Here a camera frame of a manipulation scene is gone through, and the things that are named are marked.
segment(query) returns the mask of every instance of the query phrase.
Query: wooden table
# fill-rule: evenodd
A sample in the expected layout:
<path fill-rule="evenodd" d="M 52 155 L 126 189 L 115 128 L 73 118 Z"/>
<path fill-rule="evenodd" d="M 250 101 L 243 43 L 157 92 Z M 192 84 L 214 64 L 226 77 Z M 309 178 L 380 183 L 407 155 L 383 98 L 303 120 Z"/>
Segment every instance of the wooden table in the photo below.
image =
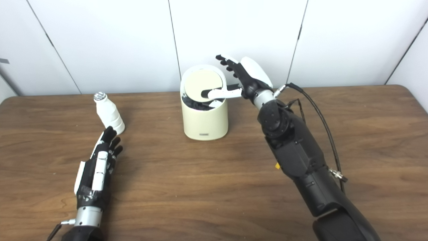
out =
<path fill-rule="evenodd" d="M 428 239 L 428 115 L 403 87 L 307 88 L 331 128 L 349 199 L 384 241 Z M 283 101 L 299 96 L 293 90 Z M 183 133 L 178 93 L 111 94 L 126 130 L 101 224 L 109 241 L 316 240 L 248 100 L 229 101 L 229 132 Z M 327 135 L 308 126 L 334 167 Z M 79 162 L 104 129 L 91 95 L 13 97 L 0 105 L 0 240 L 45 240 L 74 218 Z M 70 227 L 63 227 L 60 240 Z"/>

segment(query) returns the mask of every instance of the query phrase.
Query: robotic arm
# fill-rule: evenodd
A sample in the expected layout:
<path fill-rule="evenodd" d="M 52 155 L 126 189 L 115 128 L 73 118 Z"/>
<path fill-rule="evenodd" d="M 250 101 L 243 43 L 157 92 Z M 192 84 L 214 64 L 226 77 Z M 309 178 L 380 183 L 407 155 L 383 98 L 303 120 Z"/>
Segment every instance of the robotic arm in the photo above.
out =
<path fill-rule="evenodd" d="M 235 90 L 205 90 L 202 96 L 216 99 L 238 97 L 237 92 L 259 109 L 257 120 L 280 168 L 291 178 L 302 195 L 311 214 L 318 219 L 313 230 L 320 241 L 380 241 L 367 219 L 337 186 L 334 177 L 346 181 L 330 169 L 324 154 L 308 127 L 276 97 L 285 87 L 304 93 L 290 83 L 274 93 L 272 83 L 263 69 L 244 57 L 237 62 L 227 56 L 216 56 L 228 71 L 241 81 Z"/>
<path fill-rule="evenodd" d="M 103 211 L 110 198 L 111 174 L 116 165 L 116 157 L 123 147 L 117 146 L 120 138 L 116 131 L 108 127 L 101 134 L 89 160 L 81 162 L 74 184 L 77 197 L 77 215 L 75 219 L 65 220 L 58 224 L 48 237 L 50 241 L 62 225 L 74 225 L 62 237 L 62 241 L 103 241 L 99 228 Z"/>

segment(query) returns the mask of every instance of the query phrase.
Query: cream trash can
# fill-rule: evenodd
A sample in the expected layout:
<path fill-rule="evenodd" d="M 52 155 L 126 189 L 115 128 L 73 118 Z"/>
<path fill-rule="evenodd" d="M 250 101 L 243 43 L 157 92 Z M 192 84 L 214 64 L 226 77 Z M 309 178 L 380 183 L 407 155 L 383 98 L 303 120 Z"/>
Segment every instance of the cream trash can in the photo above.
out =
<path fill-rule="evenodd" d="M 180 98 L 184 133 L 191 139 L 209 141 L 222 138 L 229 128 L 226 99 L 211 100 L 203 90 L 226 86 L 224 73 L 211 65 L 197 65 L 181 78 Z"/>

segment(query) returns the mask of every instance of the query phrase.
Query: black cable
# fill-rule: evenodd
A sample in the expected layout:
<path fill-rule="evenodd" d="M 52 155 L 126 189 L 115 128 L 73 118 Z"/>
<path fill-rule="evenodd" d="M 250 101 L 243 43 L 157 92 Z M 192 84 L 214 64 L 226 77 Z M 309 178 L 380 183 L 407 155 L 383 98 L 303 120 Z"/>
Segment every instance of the black cable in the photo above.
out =
<path fill-rule="evenodd" d="M 328 139 L 330 141 L 331 148 L 333 150 L 333 155 L 334 155 L 334 160 L 336 162 L 337 171 L 342 172 L 342 169 L 340 167 L 339 155 L 337 154 L 336 146 L 334 145 L 334 140 L 333 140 L 333 137 L 331 135 L 330 128 L 328 128 L 327 122 L 325 121 L 324 116 L 321 113 L 321 110 L 318 108 L 318 106 L 315 104 L 315 102 L 312 100 L 312 98 L 299 86 L 297 86 L 293 83 L 286 84 L 285 86 L 299 91 L 300 93 L 302 93 L 302 95 L 304 95 L 309 100 L 309 102 L 311 102 L 311 104 L 314 107 L 315 111 L 317 112 L 318 116 L 321 118 L 321 121 L 322 121 L 322 124 L 324 125 L 325 130 L 327 131 Z M 345 193 L 345 186 L 343 184 L 343 181 L 340 180 L 339 183 L 340 183 L 340 189 L 342 190 L 343 193 Z"/>
<path fill-rule="evenodd" d="M 61 224 L 57 224 L 55 226 L 55 228 L 52 230 L 51 234 L 49 235 L 48 239 L 46 241 L 51 241 L 53 239 L 53 237 L 55 236 L 55 234 L 59 231 L 59 229 L 61 228 Z"/>
<path fill-rule="evenodd" d="M 302 102 L 300 102 L 300 99 L 297 99 L 297 103 L 299 104 L 299 108 L 300 108 L 300 115 L 302 116 L 302 120 L 303 122 L 306 124 L 306 120 L 305 120 L 305 114 L 303 114 L 303 107 L 302 107 Z"/>
<path fill-rule="evenodd" d="M 294 99 L 290 102 L 288 102 L 288 104 L 286 105 L 286 108 L 291 108 L 291 106 L 297 101 L 297 103 L 299 104 L 299 108 L 300 108 L 300 115 L 302 116 L 302 120 L 303 122 L 306 124 L 306 120 L 305 120 L 305 114 L 303 113 L 303 107 L 302 107 L 302 102 L 300 102 L 300 99 Z"/>

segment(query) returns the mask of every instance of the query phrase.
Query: round lid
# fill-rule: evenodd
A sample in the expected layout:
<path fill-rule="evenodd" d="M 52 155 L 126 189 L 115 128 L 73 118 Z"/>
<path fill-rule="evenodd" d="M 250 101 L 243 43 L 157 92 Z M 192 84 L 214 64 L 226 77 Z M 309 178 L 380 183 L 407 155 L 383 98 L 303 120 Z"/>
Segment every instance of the round lid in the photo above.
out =
<path fill-rule="evenodd" d="M 211 99 L 203 98 L 203 90 L 210 90 L 223 87 L 221 77 L 212 70 L 201 69 L 192 72 L 187 79 L 183 80 L 186 95 L 197 102 L 207 102 Z"/>

